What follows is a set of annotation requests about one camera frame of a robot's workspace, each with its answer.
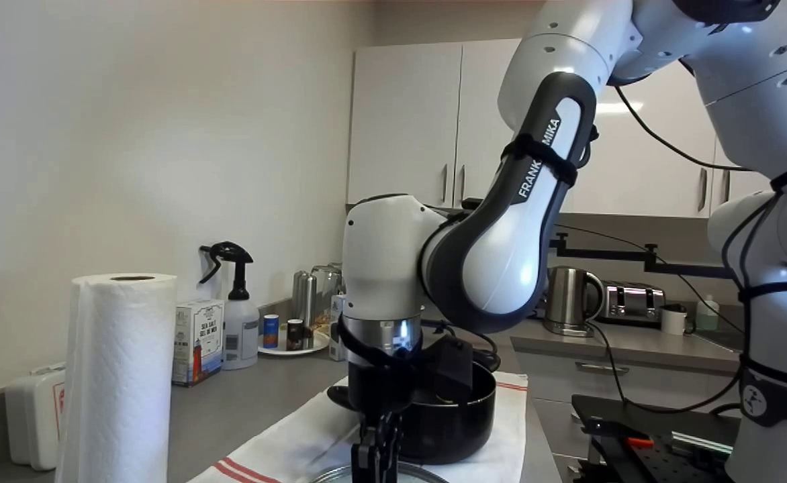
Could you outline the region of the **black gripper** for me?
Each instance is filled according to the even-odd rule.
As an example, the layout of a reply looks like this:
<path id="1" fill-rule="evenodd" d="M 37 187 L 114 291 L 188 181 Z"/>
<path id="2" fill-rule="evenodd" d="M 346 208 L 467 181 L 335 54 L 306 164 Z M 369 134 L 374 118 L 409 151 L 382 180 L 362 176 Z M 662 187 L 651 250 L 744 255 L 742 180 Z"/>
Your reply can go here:
<path id="1" fill-rule="evenodd" d="M 415 360 L 393 360 L 386 364 L 350 364 L 350 405 L 361 415 L 357 427 L 393 427 L 403 436 L 403 415 L 415 400 L 415 388 Z"/>

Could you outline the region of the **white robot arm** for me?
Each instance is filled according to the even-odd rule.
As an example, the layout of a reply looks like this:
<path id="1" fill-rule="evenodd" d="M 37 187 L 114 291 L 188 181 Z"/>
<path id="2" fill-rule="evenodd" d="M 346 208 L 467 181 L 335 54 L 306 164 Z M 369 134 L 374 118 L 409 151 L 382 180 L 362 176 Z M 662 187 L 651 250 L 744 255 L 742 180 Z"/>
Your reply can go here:
<path id="1" fill-rule="evenodd" d="M 421 308 L 467 330 L 529 317 L 556 218 L 600 157 L 601 90 L 666 63 L 695 79 L 722 155 L 769 180 L 713 212 L 710 238 L 744 302 L 729 477 L 787 483 L 787 0 L 544 0 L 503 78 L 514 140 L 486 196 L 441 212 L 386 193 L 346 212 L 338 330 L 361 413 L 354 477 L 398 479 L 398 424 L 415 391 L 463 400 L 471 388 L 471 352 L 450 340 L 427 349 Z"/>

